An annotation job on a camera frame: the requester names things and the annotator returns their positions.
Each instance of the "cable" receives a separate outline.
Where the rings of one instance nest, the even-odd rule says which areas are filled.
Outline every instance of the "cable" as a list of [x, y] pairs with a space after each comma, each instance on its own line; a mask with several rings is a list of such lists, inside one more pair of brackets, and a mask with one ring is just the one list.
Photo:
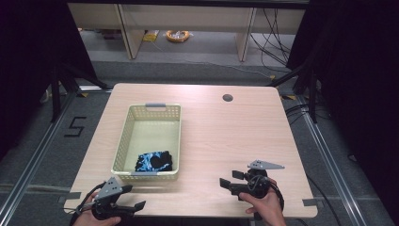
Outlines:
[[285, 61], [283, 61], [282, 59], [278, 58], [276, 55], [274, 55], [274, 54], [270, 53], [269, 51], [267, 51], [267, 50], [265, 49], [265, 45], [264, 45], [264, 46], [261, 46], [261, 45], [255, 40], [255, 38], [252, 36], [252, 34], [251, 34], [250, 36], [252, 37], [252, 39], [253, 39], [253, 41], [255, 42], [255, 44], [258, 46], [259, 50], [262, 51], [262, 53], [265, 53], [265, 54], [267, 54], [268, 56], [274, 58], [278, 63], [280, 63], [280, 64], [282, 64], [282, 65], [285, 65]]
[[91, 196], [91, 194], [93, 194], [95, 190], [102, 188], [105, 184], [106, 184], [106, 182], [103, 182], [103, 183], [101, 183], [101, 184], [95, 186], [95, 187], [86, 195], [86, 197], [82, 200], [82, 202], [81, 202], [81, 203], [76, 207], [76, 209], [75, 209], [75, 213], [76, 213], [77, 215], [81, 215], [81, 214], [82, 214], [82, 212], [83, 212], [82, 209], [84, 208], [85, 203], [86, 203], [86, 201], [88, 200], [88, 198]]
[[303, 219], [297, 218], [296, 220], [302, 223], [303, 225], [308, 226], [308, 224], [305, 221], [303, 221]]
[[[281, 53], [282, 53], [282, 55], [283, 55], [283, 57], [284, 57], [284, 59], [285, 59], [285, 63], [284, 63], [284, 65], [285, 65], [285, 64], [286, 64], [286, 61], [288, 60], [288, 57], [286, 56], [286, 54], [289, 53], [289, 51], [291, 51], [291, 50], [290, 50], [288, 47], [286, 47], [285, 45], [283, 45], [283, 44], [281, 43], [281, 39], [279, 38], [279, 24], [278, 24], [278, 21], [277, 21], [277, 16], [278, 16], [279, 10], [278, 10], [277, 8], [275, 8], [275, 9], [274, 9], [274, 12], [275, 12], [275, 15], [274, 15], [274, 22], [273, 22], [273, 24], [271, 24], [269, 18], [267, 17], [265, 8], [263, 9], [264, 17], [266, 18], [267, 23], [269, 24], [269, 27], [270, 27], [270, 34], [269, 34], [269, 37], [266, 39], [266, 43], [269, 42], [272, 46], [274, 46], [274, 47], [276, 47], [277, 49], [281, 50]], [[272, 43], [269, 41], [269, 38], [270, 38], [270, 36], [271, 36], [272, 34], [273, 34], [274, 38], [276, 39], [276, 41], [278, 42], [279, 47], [277, 47], [276, 45], [272, 44]]]
[[322, 189], [313, 181], [313, 179], [308, 175], [308, 173], [306, 173], [306, 177], [307, 177], [307, 178], [311, 181], [311, 183], [317, 188], [317, 190], [319, 190], [320, 194], [322, 194], [322, 196], [323, 196], [323, 198], [325, 199], [325, 201], [326, 201], [326, 203], [327, 203], [329, 209], [330, 209], [331, 212], [332, 212], [332, 215], [335, 217], [335, 220], [337, 221], [337, 224], [338, 224], [339, 226], [341, 226], [342, 224], [341, 224], [340, 220], [338, 219], [338, 215], [337, 215], [337, 213], [335, 213], [335, 210], [334, 210], [334, 208], [332, 207], [331, 203], [329, 202], [329, 200], [328, 200], [327, 196], [325, 195], [325, 193], [324, 193], [324, 192], [322, 191]]
[[253, 190], [255, 190], [255, 188], [258, 186], [258, 183], [259, 183], [259, 181], [261, 180], [263, 178], [263, 176], [262, 175], [257, 175], [257, 176], [254, 176], [254, 177], [252, 177], [251, 179], [250, 179], [250, 182], [253, 182], [255, 179], [256, 179], [256, 181], [255, 181], [255, 184], [253, 184], [253, 186], [252, 187], [250, 187], [250, 183], [248, 183], [248, 189], [250, 190], [250, 191], [253, 191]]
[[294, 115], [297, 115], [297, 114], [300, 114], [300, 113], [304, 113], [304, 112], [308, 113], [308, 111], [297, 111], [295, 113], [292, 113], [291, 115], [287, 115], [287, 118], [290, 118], [290, 117], [292, 117]]
[[270, 68], [270, 67], [267, 67], [267, 66], [264, 64], [264, 62], [263, 62], [263, 53], [268, 54], [270, 57], [274, 58], [274, 59], [275, 59], [276, 61], [278, 61], [278, 62], [279, 62], [281, 59], [278, 58], [277, 56], [273, 55], [272, 53], [268, 52], [267, 50], [265, 50], [265, 49], [255, 40], [255, 38], [252, 36], [252, 34], [251, 34], [250, 36], [252, 37], [253, 41], [254, 41], [255, 44], [258, 46], [259, 50], [261, 51], [261, 62], [262, 62], [263, 66], [264, 66], [266, 69], [268, 69], [268, 70], [270, 70], [270, 71], [279, 72], [279, 73], [289, 73], [289, 72], [287, 72], [287, 71], [281, 71], [281, 70], [272, 69], [272, 68]]
[[302, 107], [307, 107], [309, 106], [309, 104], [304, 104], [304, 105], [295, 105], [293, 107], [290, 107], [288, 109], [285, 110], [285, 114], [288, 115], [289, 113], [291, 113], [292, 111], [298, 110]]
[[281, 210], [284, 210], [284, 198], [282, 197], [281, 191], [279, 191], [279, 187], [271, 182], [270, 187], [273, 188], [277, 197], [279, 198], [279, 206], [281, 206]]
[[299, 120], [302, 116], [304, 116], [306, 113], [308, 113], [308, 111], [305, 112], [300, 112], [302, 113], [300, 116], [296, 117], [293, 121], [290, 122], [290, 125], [294, 124], [294, 122], [296, 122], [297, 120]]

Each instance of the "black cable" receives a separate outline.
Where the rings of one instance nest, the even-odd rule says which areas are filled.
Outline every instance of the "black cable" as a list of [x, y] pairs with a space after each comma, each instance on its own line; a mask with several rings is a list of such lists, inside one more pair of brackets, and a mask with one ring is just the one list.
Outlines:
[[105, 185], [106, 182], [103, 182], [100, 185], [95, 186], [87, 195], [86, 197], [82, 200], [82, 202], [76, 207], [75, 213], [77, 215], [81, 215], [82, 214], [82, 208], [85, 205], [86, 201], [88, 200], [88, 198], [91, 196], [91, 194], [94, 193], [94, 191], [96, 191], [97, 189], [102, 188]]
[[270, 70], [270, 71], [275, 71], [275, 72], [279, 72], [279, 73], [289, 73], [289, 72], [286, 72], [286, 71], [281, 71], [281, 70], [272, 69], [272, 68], [270, 68], [270, 67], [267, 67], [267, 66], [264, 64], [264, 62], [263, 62], [263, 52], [261, 52], [261, 62], [262, 62], [262, 64], [263, 64], [263, 66], [264, 66], [266, 69]]
[[308, 173], [306, 173], [306, 177], [307, 177], [307, 178], [311, 181], [311, 183], [317, 188], [317, 190], [319, 190], [320, 194], [322, 194], [322, 196], [323, 196], [323, 198], [325, 199], [325, 201], [326, 201], [326, 203], [327, 203], [329, 209], [330, 209], [331, 212], [332, 212], [332, 215], [335, 217], [335, 220], [337, 221], [337, 224], [338, 224], [339, 226], [341, 226], [342, 224], [341, 224], [341, 222], [340, 222], [340, 220], [339, 220], [339, 218], [338, 218], [338, 215], [337, 215], [337, 213], [335, 213], [335, 210], [334, 210], [334, 208], [332, 207], [331, 203], [329, 202], [329, 200], [328, 200], [327, 196], [325, 195], [325, 193], [324, 193], [324, 192], [322, 191], [322, 189], [313, 181], [313, 179], [308, 175]]
[[290, 122], [290, 125], [294, 124], [294, 122], [296, 122], [297, 120], [299, 120], [299, 119], [300, 119], [302, 116], [304, 116], [307, 112], [308, 112], [308, 111], [306, 111], [306, 112], [301, 112], [302, 114], [301, 114], [300, 116], [296, 117], [293, 121], [291, 121], [291, 122]]
[[255, 42], [255, 44], [258, 46], [258, 48], [265, 54], [268, 54], [270, 57], [274, 58], [278, 63], [280, 64], [284, 64], [285, 62], [280, 59], [279, 57], [275, 56], [274, 54], [270, 53], [269, 51], [267, 51], [264, 46], [261, 46], [256, 40], [255, 38], [252, 36], [252, 34], [250, 35], [253, 39], [253, 41]]
[[[302, 113], [302, 112], [309, 113], [309, 110], [304, 110], [304, 111], [296, 112], [296, 113], [293, 113], [293, 114], [289, 115], [290, 113], [292, 113], [292, 111], [290, 111], [290, 112], [288, 112], [288, 113], [286, 114], [287, 118], [290, 118], [291, 116], [296, 115], [296, 114], [299, 114], [299, 113]], [[325, 109], [316, 109], [315, 111], [326, 111], [326, 110], [325, 110]], [[321, 119], [324, 119], [324, 120], [331, 120], [331, 118], [327, 118], [327, 117], [322, 116], [322, 115], [320, 115], [320, 114], [316, 114], [316, 115], [317, 115], [318, 117], [320, 117]]]
[[274, 44], [272, 44], [271, 42], [269, 42], [269, 43], [272, 44], [273, 46], [275, 46], [277, 49], [281, 50], [281, 53], [282, 53], [282, 55], [283, 55], [283, 57], [284, 57], [284, 59], [285, 59], [285, 64], [286, 64], [286, 61], [288, 60], [288, 57], [286, 56], [286, 53], [288, 53], [288, 52], [285, 51], [284, 48], [286, 48], [287, 50], [290, 50], [290, 49], [281, 43], [281, 39], [279, 38], [279, 24], [278, 24], [278, 21], [277, 21], [277, 15], [278, 15], [278, 13], [279, 13], [279, 10], [278, 10], [277, 8], [275, 8], [274, 12], [275, 12], [274, 23], [273, 23], [273, 25], [272, 25], [272, 24], [270, 23], [269, 18], [267, 17], [267, 14], [266, 14], [265, 9], [263, 9], [264, 17], [266, 18], [267, 23], [269, 24], [269, 27], [270, 27], [270, 33], [273, 34], [274, 38], [276, 39], [276, 41], [277, 41], [278, 44], [279, 44], [279, 47], [276, 47], [276, 46], [275, 46]]
[[269, 41], [270, 36], [272, 36], [272, 33], [270, 33], [268, 37], [266, 37], [264, 34], [262, 34], [262, 36], [263, 36], [264, 39], [266, 40], [266, 43], [269, 43], [271, 46], [275, 47], [276, 49], [279, 49], [278, 46], [276, 46], [275, 44], [273, 44], [272, 42]]
[[[315, 103], [315, 104], [316, 104], [316, 105], [324, 105], [324, 103]], [[309, 104], [303, 104], [303, 105], [295, 105], [295, 106], [292, 106], [292, 107], [290, 107], [290, 108], [288, 108], [288, 109], [285, 110], [285, 114], [287, 115], [287, 114], [291, 113], [292, 111], [298, 110], [298, 109], [300, 109], [300, 108], [302, 108], [302, 107], [308, 107], [308, 106], [309, 106]]]
[[250, 191], [255, 190], [255, 188], [258, 186], [259, 181], [260, 181], [262, 178], [263, 178], [262, 175], [257, 175], [257, 176], [252, 177], [252, 178], [250, 179], [250, 182], [253, 182], [255, 179], [256, 179], [256, 181], [255, 181], [255, 184], [253, 184], [252, 187], [250, 187], [250, 185], [249, 185], [250, 183], [248, 183], [248, 185], [247, 185], [248, 189], [249, 189]]
[[71, 214], [71, 213], [75, 212], [75, 209], [72, 209], [72, 208], [61, 208], [61, 209], [70, 210], [70, 212], [68, 212], [68, 214]]
[[276, 192], [277, 197], [279, 198], [279, 206], [281, 206], [281, 210], [284, 210], [284, 198], [282, 197], [281, 191], [279, 187], [270, 182], [270, 187]]
[[308, 224], [305, 221], [303, 221], [303, 219], [297, 218], [296, 220], [301, 222], [303, 225], [308, 226]]
[[292, 113], [292, 114], [290, 114], [290, 115], [287, 115], [287, 118], [290, 118], [290, 117], [292, 117], [292, 116], [294, 116], [294, 115], [301, 114], [301, 113], [308, 113], [308, 111], [297, 111], [297, 112], [295, 112], [295, 113]]

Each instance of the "beige basket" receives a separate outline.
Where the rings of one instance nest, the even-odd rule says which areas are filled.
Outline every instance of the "beige basket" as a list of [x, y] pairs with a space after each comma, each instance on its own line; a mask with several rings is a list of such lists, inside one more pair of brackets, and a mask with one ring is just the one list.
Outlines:
[[[131, 105], [114, 158], [112, 173], [123, 181], [176, 180], [180, 160], [182, 108], [178, 104]], [[136, 172], [143, 153], [169, 151], [172, 171]]]

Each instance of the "human hand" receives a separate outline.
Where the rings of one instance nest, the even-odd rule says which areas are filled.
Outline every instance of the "human hand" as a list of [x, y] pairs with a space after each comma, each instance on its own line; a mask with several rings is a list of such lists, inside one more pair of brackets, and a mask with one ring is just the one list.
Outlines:
[[[277, 184], [273, 179], [270, 179], [270, 182], [275, 185]], [[254, 214], [258, 212], [266, 226], [286, 225], [281, 211], [281, 206], [279, 204], [279, 197], [273, 188], [270, 187], [266, 196], [261, 199], [257, 199], [244, 192], [241, 192], [239, 196], [241, 200], [253, 205], [246, 210], [246, 213]]]
[[[94, 192], [88, 198], [86, 203], [92, 202], [98, 192]], [[98, 220], [91, 213], [91, 209], [85, 209], [82, 214], [74, 222], [73, 226], [115, 226], [120, 223], [120, 217], [108, 218], [105, 220]]]

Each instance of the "basket handle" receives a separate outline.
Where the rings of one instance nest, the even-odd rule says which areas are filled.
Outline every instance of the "basket handle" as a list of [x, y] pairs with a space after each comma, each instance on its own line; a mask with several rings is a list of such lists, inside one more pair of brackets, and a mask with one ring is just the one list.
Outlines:
[[130, 173], [131, 176], [157, 176], [156, 171], [147, 171], [147, 172], [137, 172], [137, 171], [132, 171]]
[[165, 103], [146, 103], [147, 111], [166, 111], [167, 104]]

